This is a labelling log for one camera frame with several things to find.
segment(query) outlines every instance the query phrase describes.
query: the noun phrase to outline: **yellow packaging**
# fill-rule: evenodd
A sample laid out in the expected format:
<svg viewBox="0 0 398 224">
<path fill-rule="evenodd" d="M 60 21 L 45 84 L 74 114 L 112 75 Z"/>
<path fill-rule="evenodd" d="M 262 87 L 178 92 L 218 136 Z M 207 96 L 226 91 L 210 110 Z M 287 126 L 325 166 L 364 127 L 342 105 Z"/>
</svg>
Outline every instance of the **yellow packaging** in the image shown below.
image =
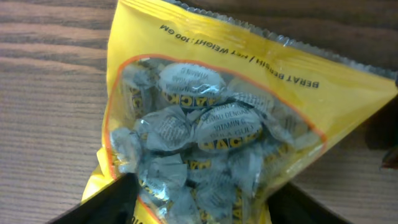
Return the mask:
<svg viewBox="0 0 398 224">
<path fill-rule="evenodd" d="M 158 99 L 166 100 L 168 105 L 177 102 L 186 113 L 186 110 L 191 112 L 201 106 L 210 110 L 225 103 L 221 99 L 232 98 L 251 106 L 260 114 L 263 125 L 258 135 L 263 135 L 267 130 L 270 138 L 281 142 L 275 153 L 264 156 L 266 169 L 276 171 L 275 175 L 267 176 L 258 184 L 251 199 L 252 207 L 255 207 L 251 209 L 253 215 L 246 220 L 233 217 L 232 221 L 270 223 L 264 206 L 260 205 L 266 197 L 397 94 L 394 84 L 396 73 L 383 71 L 384 75 L 377 75 L 374 72 L 376 70 L 367 67 L 361 67 L 365 69 L 362 72 L 356 69 L 359 68 L 356 64 L 348 66 L 310 54 L 310 49 L 303 51 L 306 46 L 291 44 L 289 47 L 289 44 L 270 40 L 268 36 L 264 38 L 259 35 L 261 30 L 253 26 L 236 26 L 212 18 L 209 14 L 200 15 L 205 14 L 203 11 L 196 14 L 175 4 L 156 0 L 119 0 L 108 44 L 106 81 L 109 100 L 102 127 L 103 147 L 97 153 L 99 167 L 88 181 L 83 201 L 110 184 L 120 175 L 118 168 L 129 162 L 130 157 L 120 157 L 120 153 L 112 147 L 111 132 L 121 127 L 134 129 L 135 121 L 142 118 L 148 108 L 156 107 Z M 144 94 L 148 88 L 134 85 L 129 89 L 132 97 L 126 99 L 122 85 L 123 71 L 130 65 L 141 69 L 137 68 L 139 63 L 156 60 L 165 64 L 152 67 L 157 76 L 151 82 L 157 84 L 152 86 L 151 91 L 158 91 L 150 99 L 153 102 L 149 103 L 148 96 Z M 206 68 L 205 75 L 219 74 L 222 79 L 220 86 L 225 92 L 215 97 L 164 93 L 161 82 L 165 81 L 163 76 L 169 74 L 164 75 L 160 71 L 174 71 L 172 69 L 176 68 L 171 68 L 173 65 L 186 64 Z M 140 97 L 136 98 L 133 92 L 140 93 Z M 255 104 L 248 100 L 251 96 L 263 101 Z M 198 147 L 205 145 L 202 149 L 211 152 L 230 150 L 228 152 L 232 153 L 235 145 L 247 142 L 245 147 L 251 147 L 252 143 L 245 140 L 247 138 L 217 139 L 198 144 Z M 283 163 L 275 166 L 278 159 L 283 160 Z M 149 209 L 141 198 L 134 218 L 138 220 L 134 223 L 166 222 L 157 211 Z"/>
</svg>

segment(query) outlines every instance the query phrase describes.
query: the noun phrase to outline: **wooden table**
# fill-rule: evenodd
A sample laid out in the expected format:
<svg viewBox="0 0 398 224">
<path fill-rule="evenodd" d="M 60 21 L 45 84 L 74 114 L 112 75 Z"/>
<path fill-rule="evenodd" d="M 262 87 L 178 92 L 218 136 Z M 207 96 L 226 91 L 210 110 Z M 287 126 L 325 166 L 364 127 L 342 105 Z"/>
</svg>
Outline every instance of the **wooden table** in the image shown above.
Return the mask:
<svg viewBox="0 0 398 224">
<path fill-rule="evenodd" d="M 196 0 L 278 34 L 398 70 L 398 2 Z M 96 167 L 114 0 L 0 2 L 0 223 L 43 223 Z M 354 223 L 398 222 L 398 172 L 358 128 L 294 182 Z"/>
</svg>

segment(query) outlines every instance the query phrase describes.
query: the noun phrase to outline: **yellow plastic bag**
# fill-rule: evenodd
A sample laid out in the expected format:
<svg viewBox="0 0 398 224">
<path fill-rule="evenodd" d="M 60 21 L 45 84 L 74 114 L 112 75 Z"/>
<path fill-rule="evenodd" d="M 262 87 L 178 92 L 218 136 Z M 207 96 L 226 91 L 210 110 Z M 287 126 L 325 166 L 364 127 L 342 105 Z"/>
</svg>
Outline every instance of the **yellow plastic bag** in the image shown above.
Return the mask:
<svg viewBox="0 0 398 224">
<path fill-rule="evenodd" d="M 170 2 L 119 0 L 83 195 L 137 172 L 134 223 L 268 223 L 265 199 L 397 94 L 396 73 Z"/>
</svg>

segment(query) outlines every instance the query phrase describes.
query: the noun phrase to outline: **orange border line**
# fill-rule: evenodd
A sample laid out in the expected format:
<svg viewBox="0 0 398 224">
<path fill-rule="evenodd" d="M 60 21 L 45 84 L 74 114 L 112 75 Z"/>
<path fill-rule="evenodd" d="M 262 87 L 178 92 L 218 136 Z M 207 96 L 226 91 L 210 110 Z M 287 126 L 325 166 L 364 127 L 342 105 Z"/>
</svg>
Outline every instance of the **orange border line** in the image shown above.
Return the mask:
<svg viewBox="0 0 398 224">
<path fill-rule="evenodd" d="M 256 87 L 259 87 L 260 89 L 263 89 L 263 90 L 269 92 L 274 97 L 276 97 L 278 100 L 280 100 L 281 102 L 283 102 L 284 104 L 286 104 L 287 106 L 292 108 L 308 124 L 308 126 L 311 128 L 311 130 L 313 132 L 315 132 L 317 135 L 320 136 L 321 141 L 323 143 L 323 146 L 322 146 L 322 150 L 321 150 L 321 153 L 319 154 L 319 156 L 321 156 L 326 151 L 327 137 L 326 137 L 325 133 L 320 131 L 315 126 L 315 124 L 313 124 L 303 113 L 301 113 L 296 107 L 294 107 L 294 105 L 292 105 L 288 101 L 282 99 L 276 92 L 270 90 L 267 86 L 260 85 L 256 81 L 250 79 L 249 77 L 246 77 L 246 76 L 244 76 L 244 75 L 242 75 L 240 73 L 237 73 L 235 71 L 228 70 L 226 68 L 213 66 L 213 65 L 208 65 L 208 64 L 200 62 L 200 61 L 189 60 L 189 59 L 179 60 L 179 59 L 172 58 L 172 57 L 169 57 L 169 56 L 166 56 L 166 55 L 161 55 L 161 54 L 144 54 L 144 55 L 134 56 L 134 57 L 126 60 L 125 62 L 123 62 L 119 66 L 117 77 L 116 77 L 116 79 L 115 79 L 115 81 L 113 83 L 113 86 L 112 86 L 111 96 L 109 96 L 108 109 L 106 110 L 106 119 L 105 119 L 105 125 L 104 125 L 104 129 L 105 130 L 104 130 L 104 132 L 105 132 L 105 148 L 106 148 L 106 154 L 107 154 L 107 157 L 108 157 L 109 172 L 111 173 L 111 176 L 112 176 L 113 179 L 116 179 L 116 174 L 115 174 L 114 168 L 112 167 L 112 156 L 111 156 L 112 155 L 112 146 L 111 146 L 111 141 L 109 139 L 109 115 L 110 115 L 109 112 L 111 111 L 111 108 L 112 108 L 113 93 L 116 91 L 116 88 L 117 88 L 118 83 L 120 81 L 122 69 L 124 69 L 124 67 L 126 67 L 130 63 L 135 62 L 135 61 L 137 61 L 139 59 L 142 59 L 142 58 L 162 58 L 162 59 L 166 59 L 166 60 L 171 60 L 173 62 L 193 63 L 193 64 L 201 65 L 201 66 L 204 66 L 206 68 L 211 68 L 211 69 L 216 70 L 216 71 L 223 71 L 223 72 L 230 73 L 230 74 L 232 74 L 232 75 L 234 75 L 236 77 L 239 77 L 239 78 L 243 79 L 244 81 L 246 81 L 246 82 L 248 82 L 248 83 L 250 83 L 250 84 L 252 84 L 252 85 L 254 85 Z M 156 220 L 159 223 L 161 223 L 161 221 L 157 218 L 157 216 L 153 213 L 153 211 L 150 208 L 148 208 L 148 206 L 146 206 L 146 204 L 142 201 L 142 199 L 140 197 L 138 197 L 138 199 L 139 199 L 140 203 L 144 206 L 144 208 L 147 210 L 147 212 L 151 215 L 151 217 L 154 220 Z"/>
</svg>

